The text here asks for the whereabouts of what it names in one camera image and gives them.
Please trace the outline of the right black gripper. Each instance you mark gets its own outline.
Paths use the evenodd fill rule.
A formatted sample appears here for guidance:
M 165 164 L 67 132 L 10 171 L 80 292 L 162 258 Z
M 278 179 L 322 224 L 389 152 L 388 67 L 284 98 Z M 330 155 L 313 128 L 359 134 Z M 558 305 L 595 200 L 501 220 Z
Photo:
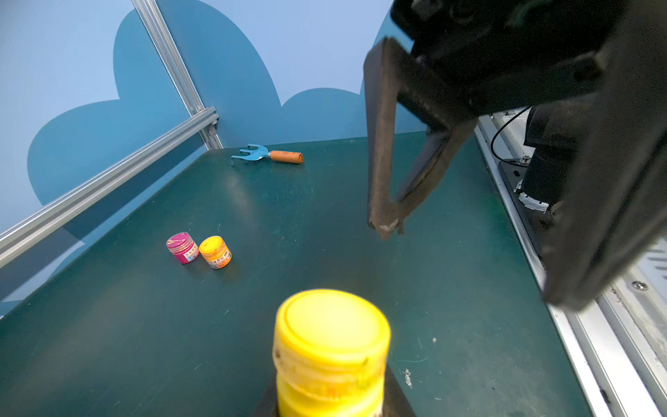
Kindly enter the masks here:
M 403 233 L 474 133 L 472 109 L 495 113 L 597 90 L 606 72 L 600 54 L 624 13 L 623 1 L 393 2 L 390 16 L 413 41 L 412 56 L 383 38 L 364 62 L 368 225 L 383 239 Z

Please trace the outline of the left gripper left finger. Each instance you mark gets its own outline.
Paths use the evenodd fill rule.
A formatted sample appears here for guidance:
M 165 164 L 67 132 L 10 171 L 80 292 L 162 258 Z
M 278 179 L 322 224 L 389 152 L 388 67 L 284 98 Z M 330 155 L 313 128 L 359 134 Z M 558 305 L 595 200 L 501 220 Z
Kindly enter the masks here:
M 262 395 L 255 411 L 252 413 L 253 417 L 278 417 L 278 396 L 276 388 L 276 378 L 274 377 L 266 391 Z

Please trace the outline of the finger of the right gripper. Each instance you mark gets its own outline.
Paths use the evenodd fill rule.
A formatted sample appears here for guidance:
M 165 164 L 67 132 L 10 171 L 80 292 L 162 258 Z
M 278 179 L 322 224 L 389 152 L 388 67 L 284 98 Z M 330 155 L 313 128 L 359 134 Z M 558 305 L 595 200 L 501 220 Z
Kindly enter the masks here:
M 545 257 L 545 301 L 585 308 L 665 230 L 666 3 L 632 1 Z

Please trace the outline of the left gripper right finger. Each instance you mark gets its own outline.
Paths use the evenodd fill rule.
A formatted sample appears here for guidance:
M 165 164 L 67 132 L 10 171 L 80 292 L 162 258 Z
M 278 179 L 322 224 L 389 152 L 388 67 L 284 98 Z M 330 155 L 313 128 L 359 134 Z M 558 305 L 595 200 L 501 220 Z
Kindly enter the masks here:
M 387 368 L 385 372 L 382 416 L 416 417 L 415 411 L 390 368 Z

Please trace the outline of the magenta paint jar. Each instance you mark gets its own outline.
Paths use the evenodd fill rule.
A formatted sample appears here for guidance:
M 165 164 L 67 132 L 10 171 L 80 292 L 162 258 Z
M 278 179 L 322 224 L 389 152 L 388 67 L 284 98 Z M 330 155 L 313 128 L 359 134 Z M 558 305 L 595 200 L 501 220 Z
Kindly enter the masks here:
M 166 241 L 168 251 L 181 264 L 188 264 L 196 260 L 200 250 L 192 236 L 188 232 L 175 234 Z

